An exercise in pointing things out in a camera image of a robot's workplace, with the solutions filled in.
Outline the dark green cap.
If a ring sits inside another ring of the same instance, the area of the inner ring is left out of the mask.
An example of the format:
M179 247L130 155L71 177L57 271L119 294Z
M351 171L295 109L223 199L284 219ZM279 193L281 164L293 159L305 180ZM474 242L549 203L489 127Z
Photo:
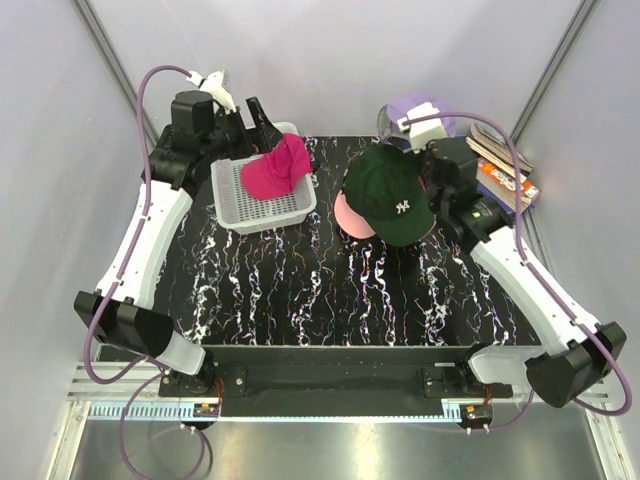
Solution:
M404 153L389 144L369 146L349 162L342 191L385 243L405 247L422 239L432 212L418 171Z

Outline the lavender baseball cap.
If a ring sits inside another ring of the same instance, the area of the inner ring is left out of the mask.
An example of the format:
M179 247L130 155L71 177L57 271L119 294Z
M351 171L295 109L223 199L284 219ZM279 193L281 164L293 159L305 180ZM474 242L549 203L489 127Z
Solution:
M391 144L403 151L410 148L408 137L401 133L397 122L407 113L423 103L430 103L434 109L445 111L445 104L426 93L408 94L398 100L383 105L377 116L377 133L383 143Z

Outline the light pink baseball cap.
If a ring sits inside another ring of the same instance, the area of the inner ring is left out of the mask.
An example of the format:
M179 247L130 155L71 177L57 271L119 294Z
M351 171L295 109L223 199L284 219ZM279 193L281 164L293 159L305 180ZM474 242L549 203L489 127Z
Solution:
M362 240L375 235L368 222L348 205L342 190L334 202L334 215L338 226L351 237Z

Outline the beige baseball cap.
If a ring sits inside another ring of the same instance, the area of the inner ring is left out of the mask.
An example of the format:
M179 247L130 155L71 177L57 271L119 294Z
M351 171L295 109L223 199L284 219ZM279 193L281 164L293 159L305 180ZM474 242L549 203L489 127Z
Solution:
M429 235L436 228L436 226L437 216L433 212L431 212L426 219L421 237L424 238L425 236Z

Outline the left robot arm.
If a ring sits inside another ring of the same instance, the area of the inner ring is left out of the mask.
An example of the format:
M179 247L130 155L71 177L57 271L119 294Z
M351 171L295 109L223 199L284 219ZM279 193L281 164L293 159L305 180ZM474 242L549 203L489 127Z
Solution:
M256 97L246 101L253 126L239 110L226 111L204 91L178 93L171 121L146 157L134 214L111 266L91 292L80 291L74 310L88 328L83 360L102 344L136 354L181 373L196 396L215 386L204 349L175 329L172 318L154 311L156 284L174 234L219 160L242 160L274 150L283 135Z

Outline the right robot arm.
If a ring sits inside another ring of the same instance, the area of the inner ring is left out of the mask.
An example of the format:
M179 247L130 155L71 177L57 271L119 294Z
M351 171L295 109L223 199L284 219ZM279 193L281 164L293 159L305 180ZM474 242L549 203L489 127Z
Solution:
M612 371L626 333L582 308L516 238L514 220L477 191L478 158L463 138L431 140L417 157L445 237L498 282L539 339L533 347L470 348L455 387L470 397L489 384L529 387L555 408L577 400Z

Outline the tan paperback book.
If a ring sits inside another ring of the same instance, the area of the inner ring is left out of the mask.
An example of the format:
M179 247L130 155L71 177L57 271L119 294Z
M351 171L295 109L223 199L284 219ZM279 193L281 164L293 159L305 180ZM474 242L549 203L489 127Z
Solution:
M483 159L488 160L505 173L514 176L515 167L511 151L505 141L474 123L466 137L468 146Z

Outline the orange paperback book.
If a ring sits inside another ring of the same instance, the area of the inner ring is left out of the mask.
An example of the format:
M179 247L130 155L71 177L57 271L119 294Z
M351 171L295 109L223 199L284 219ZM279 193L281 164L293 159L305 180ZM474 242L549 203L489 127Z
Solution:
M476 179L482 193L494 198L509 214L515 213L516 183L509 174L479 158ZM523 180L521 187L521 209L526 211L537 200L540 191L528 180Z

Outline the white plastic basket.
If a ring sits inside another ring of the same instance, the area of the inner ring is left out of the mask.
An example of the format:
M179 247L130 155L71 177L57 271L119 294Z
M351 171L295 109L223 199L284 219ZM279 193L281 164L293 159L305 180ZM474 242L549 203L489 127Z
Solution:
M296 126L289 122L276 125L283 134L298 135ZM257 200L244 188L241 169L264 154L241 160L219 160L211 167L215 211L218 224L225 229L246 235L302 223L315 209L317 200L311 173L305 175L295 190L271 200Z

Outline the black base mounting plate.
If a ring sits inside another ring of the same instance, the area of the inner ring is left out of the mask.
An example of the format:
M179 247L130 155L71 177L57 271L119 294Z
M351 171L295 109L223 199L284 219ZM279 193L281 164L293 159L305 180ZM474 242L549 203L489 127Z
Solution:
M346 422L450 420L449 403L510 399L463 363L466 347L208 346L196 377L170 374L162 397L222 396L224 420Z

